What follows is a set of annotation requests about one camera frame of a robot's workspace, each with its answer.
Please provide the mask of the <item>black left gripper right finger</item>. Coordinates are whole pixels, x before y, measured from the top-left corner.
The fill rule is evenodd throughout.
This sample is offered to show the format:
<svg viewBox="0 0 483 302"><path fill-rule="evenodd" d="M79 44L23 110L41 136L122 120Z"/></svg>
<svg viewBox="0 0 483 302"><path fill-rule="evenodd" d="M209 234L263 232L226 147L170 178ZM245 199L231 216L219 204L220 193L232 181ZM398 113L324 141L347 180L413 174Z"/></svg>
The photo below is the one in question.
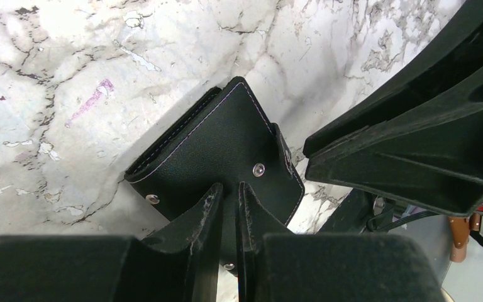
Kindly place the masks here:
<svg viewBox="0 0 483 302"><path fill-rule="evenodd" d="M241 182L236 209L240 301L443 301L420 246L398 235L297 235Z"/></svg>

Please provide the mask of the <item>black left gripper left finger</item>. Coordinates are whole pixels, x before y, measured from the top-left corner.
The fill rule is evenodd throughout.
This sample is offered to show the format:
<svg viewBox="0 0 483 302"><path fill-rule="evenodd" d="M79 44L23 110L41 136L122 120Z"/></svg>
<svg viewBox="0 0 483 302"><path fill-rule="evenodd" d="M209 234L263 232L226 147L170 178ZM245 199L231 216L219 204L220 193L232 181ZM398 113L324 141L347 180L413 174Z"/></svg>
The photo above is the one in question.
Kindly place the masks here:
<svg viewBox="0 0 483 302"><path fill-rule="evenodd" d="M223 187L152 236L0 236L0 301L214 301Z"/></svg>

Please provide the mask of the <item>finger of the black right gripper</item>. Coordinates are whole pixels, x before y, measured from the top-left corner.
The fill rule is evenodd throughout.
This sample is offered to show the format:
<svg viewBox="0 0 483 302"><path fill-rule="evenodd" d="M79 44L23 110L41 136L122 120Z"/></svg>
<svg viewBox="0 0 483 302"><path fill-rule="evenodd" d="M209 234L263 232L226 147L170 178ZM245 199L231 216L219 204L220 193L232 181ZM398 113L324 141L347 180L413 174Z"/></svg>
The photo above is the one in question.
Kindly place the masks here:
<svg viewBox="0 0 483 302"><path fill-rule="evenodd" d="M466 1L402 70L308 137L303 154L312 157L341 137L391 120L451 89L482 67L483 1Z"/></svg>
<svg viewBox="0 0 483 302"><path fill-rule="evenodd" d="M427 101L410 85L373 94L305 147L310 181L468 216L483 203L483 66Z"/></svg>

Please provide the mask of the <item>black card holder wallet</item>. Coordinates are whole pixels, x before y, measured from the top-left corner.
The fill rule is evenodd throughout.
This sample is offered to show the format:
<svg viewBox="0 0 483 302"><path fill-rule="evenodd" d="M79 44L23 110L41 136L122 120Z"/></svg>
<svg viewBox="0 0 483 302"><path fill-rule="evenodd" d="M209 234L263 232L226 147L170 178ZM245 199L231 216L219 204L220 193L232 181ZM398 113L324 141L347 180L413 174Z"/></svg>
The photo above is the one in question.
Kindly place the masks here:
<svg viewBox="0 0 483 302"><path fill-rule="evenodd" d="M260 204L286 225L304 197L304 184L276 123L269 121L247 81L213 87L149 146L124 179L174 220L213 185L223 186L219 263L237 275L235 208L245 182Z"/></svg>

